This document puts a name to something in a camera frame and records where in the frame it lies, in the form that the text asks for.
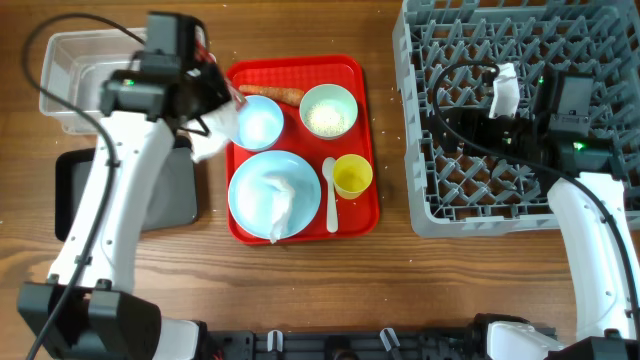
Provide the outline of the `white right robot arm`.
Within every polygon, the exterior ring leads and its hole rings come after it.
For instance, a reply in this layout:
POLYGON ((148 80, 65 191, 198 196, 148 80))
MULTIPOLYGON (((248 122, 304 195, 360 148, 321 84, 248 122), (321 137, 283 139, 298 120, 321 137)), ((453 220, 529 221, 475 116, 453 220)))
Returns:
POLYGON ((512 64, 484 63, 489 109, 441 110, 430 117, 440 145, 487 155, 536 171, 555 215, 576 298, 576 340, 563 345, 524 320, 483 326, 488 359, 636 359, 639 356, 639 261, 624 209, 623 170, 613 143, 588 135, 594 79, 545 69, 528 118, 516 110, 512 64))

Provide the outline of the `red snack wrapper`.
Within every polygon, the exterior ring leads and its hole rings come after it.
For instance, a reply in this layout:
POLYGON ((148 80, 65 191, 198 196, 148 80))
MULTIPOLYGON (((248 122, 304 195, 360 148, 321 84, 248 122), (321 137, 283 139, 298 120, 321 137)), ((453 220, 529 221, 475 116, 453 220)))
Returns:
POLYGON ((200 63, 201 77, 215 90, 214 98, 222 105, 231 103, 236 110, 242 109, 247 103, 244 95, 223 74, 216 58, 205 48, 205 42, 197 40, 195 44, 195 58, 200 63))

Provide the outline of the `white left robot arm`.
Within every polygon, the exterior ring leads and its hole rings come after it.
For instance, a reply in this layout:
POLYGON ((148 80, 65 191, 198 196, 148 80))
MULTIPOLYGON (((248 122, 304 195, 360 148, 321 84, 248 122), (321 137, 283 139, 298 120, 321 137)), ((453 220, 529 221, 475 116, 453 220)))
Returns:
POLYGON ((167 12, 148 16, 137 69, 100 90, 92 167, 61 252, 43 283, 27 283, 18 310, 34 332, 30 354, 55 359, 213 359, 204 322, 175 320, 133 293, 135 254, 155 184, 180 131, 192 159, 236 135, 243 97, 217 66, 205 25, 167 12))

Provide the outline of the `mint green rice bowl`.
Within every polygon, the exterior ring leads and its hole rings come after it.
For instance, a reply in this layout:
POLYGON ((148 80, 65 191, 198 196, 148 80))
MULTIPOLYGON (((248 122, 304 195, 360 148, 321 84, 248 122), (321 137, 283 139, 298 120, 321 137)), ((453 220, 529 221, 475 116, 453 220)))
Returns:
POLYGON ((355 97, 344 87, 321 84, 305 93, 299 114, 303 125, 314 136, 334 140, 355 125, 359 108, 355 97))

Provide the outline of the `white napkin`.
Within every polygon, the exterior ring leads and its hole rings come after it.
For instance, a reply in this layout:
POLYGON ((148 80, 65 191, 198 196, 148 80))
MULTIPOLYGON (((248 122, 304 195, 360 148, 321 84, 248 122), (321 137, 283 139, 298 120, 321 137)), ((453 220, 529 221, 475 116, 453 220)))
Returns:
POLYGON ((282 176, 265 175, 263 181, 272 188, 269 240, 272 244, 275 244, 285 237, 296 192, 282 176))

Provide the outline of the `yellow plastic cup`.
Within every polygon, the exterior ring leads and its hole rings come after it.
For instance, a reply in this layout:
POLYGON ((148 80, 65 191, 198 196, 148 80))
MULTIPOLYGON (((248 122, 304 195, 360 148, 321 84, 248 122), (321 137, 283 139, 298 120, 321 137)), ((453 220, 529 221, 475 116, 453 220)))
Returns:
POLYGON ((336 160, 333 177, 338 195, 352 200, 358 198, 371 185, 373 169, 364 157, 346 154, 336 160))

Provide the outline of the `small light blue bowl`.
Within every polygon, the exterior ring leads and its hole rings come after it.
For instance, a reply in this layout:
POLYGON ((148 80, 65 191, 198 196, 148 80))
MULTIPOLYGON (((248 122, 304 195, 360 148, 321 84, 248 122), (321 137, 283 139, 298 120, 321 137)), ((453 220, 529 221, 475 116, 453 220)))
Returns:
POLYGON ((249 95, 238 115, 238 132, 232 142, 248 151, 269 149, 284 129, 284 114, 279 105, 261 95, 249 95))

